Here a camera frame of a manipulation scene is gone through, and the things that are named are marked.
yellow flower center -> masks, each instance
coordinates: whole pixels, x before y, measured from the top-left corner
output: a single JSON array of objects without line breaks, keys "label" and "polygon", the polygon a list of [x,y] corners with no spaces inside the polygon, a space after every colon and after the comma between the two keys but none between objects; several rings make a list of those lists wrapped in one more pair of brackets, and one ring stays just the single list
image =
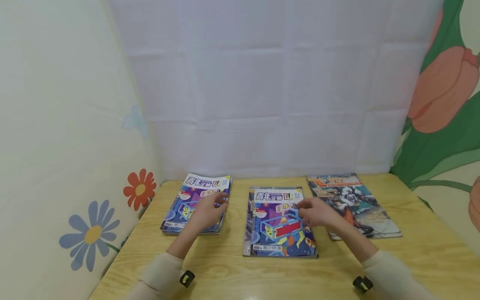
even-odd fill
[{"label": "yellow flower center", "polygon": [[145,185],[144,184],[139,184],[137,186],[137,188],[135,189],[135,194],[137,194],[137,196],[140,196],[141,194],[143,194],[145,192]]},{"label": "yellow flower center", "polygon": [[93,226],[90,228],[87,233],[85,233],[85,243],[93,244],[96,242],[100,235],[102,234],[102,228],[99,225]]}]

barcode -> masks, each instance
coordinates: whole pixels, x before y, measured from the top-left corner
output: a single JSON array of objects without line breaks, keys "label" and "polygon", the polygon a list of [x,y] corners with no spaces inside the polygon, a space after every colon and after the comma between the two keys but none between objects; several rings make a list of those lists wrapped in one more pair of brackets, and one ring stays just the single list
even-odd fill
[{"label": "barcode", "polygon": [[183,224],[183,223],[172,223],[172,222],[165,221],[165,226],[175,227],[175,228],[184,228],[185,224]]},{"label": "barcode", "polygon": [[254,250],[260,251],[282,251],[282,246],[272,246],[272,245],[253,245]]}]

wall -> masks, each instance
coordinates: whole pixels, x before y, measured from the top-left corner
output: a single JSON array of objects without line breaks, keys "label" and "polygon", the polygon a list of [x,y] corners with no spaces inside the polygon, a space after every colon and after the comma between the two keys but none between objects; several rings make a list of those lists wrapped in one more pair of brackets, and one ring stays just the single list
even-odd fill
[{"label": "wall", "polygon": [[446,0],[392,173],[480,255],[480,2]]},{"label": "wall", "polygon": [[162,183],[104,8],[0,1],[2,299],[87,299]]},{"label": "wall", "polygon": [[386,172],[442,0],[108,0],[166,177]]}]

magazine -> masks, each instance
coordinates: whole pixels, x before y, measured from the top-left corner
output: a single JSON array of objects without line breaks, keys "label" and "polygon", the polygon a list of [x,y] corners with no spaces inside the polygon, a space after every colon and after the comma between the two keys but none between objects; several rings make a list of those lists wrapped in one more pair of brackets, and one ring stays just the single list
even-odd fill
[{"label": "magazine", "polygon": [[[230,187],[230,176],[210,178],[189,173],[160,225],[160,229],[166,234],[179,234],[192,216],[200,199],[215,192],[230,194]],[[224,217],[225,213],[217,224],[203,230],[202,234],[219,234]]]},{"label": "magazine", "polygon": [[[355,173],[308,176],[314,196],[329,204],[368,238],[401,237],[402,233]],[[330,232],[333,240],[340,238]]]},{"label": "magazine", "polygon": [[251,187],[243,255],[317,258],[312,230],[296,209],[302,199],[301,187]]}]

table surface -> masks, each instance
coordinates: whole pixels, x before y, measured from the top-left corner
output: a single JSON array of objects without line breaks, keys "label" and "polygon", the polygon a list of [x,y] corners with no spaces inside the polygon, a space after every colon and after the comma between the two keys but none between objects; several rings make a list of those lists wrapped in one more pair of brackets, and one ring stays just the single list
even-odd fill
[{"label": "table surface", "polygon": [[[399,257],[439,299],[478,299],[480,259],[465,243],[396,176],[360,178],[403,232],[402,238],[373,243]],[[181,184],[168,181],[160,187],[91,300],[121,299],[173,242],[175,237],[159,228]],[[361,266],[324,228],[313,229],[318,259],[243,257],[250,186],[302,186],[305,197],[312,196],[305,177],[234,179],[222,233],[197,239],[183,265],[195,280],[189,288],[180,286],[173,299],[376,299],[372,291],[363,297],[355,292],[352,281],[363,274]]]}]

